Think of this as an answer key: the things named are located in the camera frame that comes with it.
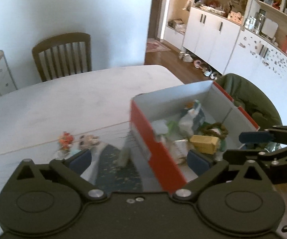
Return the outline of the white bunny plush toy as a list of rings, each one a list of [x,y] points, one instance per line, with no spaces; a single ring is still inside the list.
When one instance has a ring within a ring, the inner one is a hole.
[[[99,137],[94,135],[82,135],[79,138],[79,150],[91,149],[100,143]]]

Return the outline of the green plastic item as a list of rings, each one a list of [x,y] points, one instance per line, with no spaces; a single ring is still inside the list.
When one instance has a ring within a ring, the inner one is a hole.
[[[171,135],[180,131],[177,121],[170,120],[166,123],[166,125],[168,127],[167,135]]]

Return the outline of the white cabinet wall unit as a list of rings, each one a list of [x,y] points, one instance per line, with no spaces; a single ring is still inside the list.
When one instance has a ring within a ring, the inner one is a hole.
[[[287,125],[287,16],[258,0],[170,0],[167,18],[185,29],[165,40],[190,51],[221,74],[235,73],[255,84]]]

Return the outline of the dark green jacket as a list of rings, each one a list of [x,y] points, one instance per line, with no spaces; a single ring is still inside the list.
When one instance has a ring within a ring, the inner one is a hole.
[[[260,129],[282,125],[274,104],[249,80],[229,73],[219,77],[216,82],[232,97],[234,105],[244,109]]]

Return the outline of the red patterned doormat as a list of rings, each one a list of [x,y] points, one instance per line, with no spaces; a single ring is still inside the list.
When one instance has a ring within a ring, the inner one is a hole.
[[[150,52],[167,52],[170,51],[170,48],[166,47],[157,40],[151,40],[147,42],[146,53]]]

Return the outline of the yellow small carton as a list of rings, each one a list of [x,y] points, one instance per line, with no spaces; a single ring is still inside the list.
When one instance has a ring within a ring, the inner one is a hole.
[[[215,136],[194,135],[190,142],[199,152],[205,154],[213,155],[220,147],[220,139]]]

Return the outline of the teal oval plastic case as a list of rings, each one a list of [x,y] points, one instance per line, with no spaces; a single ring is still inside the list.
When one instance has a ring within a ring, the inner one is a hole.
[[[77,154],[77,153],[79,153],[79,152],[80,152],[80,150],[79,150],[79,149],[71,150],[71,152],[70,152],[69,156],[71,157],[71,156],[73,156],[73,155],[75,155],[75,154]]]

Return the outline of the red dragon keychain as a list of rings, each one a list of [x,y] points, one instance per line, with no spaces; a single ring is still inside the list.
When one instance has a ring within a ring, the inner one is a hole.
[[[69,152],[71,150],[73,142],[74,137],[68,132],[63,132],[58,139],[60,150],[64,152]]]

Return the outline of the red and white cardboard box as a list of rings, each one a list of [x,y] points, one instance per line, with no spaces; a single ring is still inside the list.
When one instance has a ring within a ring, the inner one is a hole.
[[[239,135],[259,126],[214,81],[202,81],[140,94],[130,103],[130,128],[162,189],[173,193],[196,174],[188,167],[185,148],[189,135],[179,128],[185,107],[198,100],[209,124],[222,123],[228,149],[240,149]]]

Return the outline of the silver foil packet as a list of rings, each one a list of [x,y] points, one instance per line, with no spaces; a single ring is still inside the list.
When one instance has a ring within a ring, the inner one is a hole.
[[[195,147],[188,139],[174,141],[174,155],[178,159],[186,159],[188,152],[193,149]]]

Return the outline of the dark wooden chair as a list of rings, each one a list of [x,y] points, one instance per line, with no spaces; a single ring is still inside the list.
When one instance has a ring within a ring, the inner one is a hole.
[[[70,32],[47,38],[32,48],[41,81],[92,71],[91,35]]]

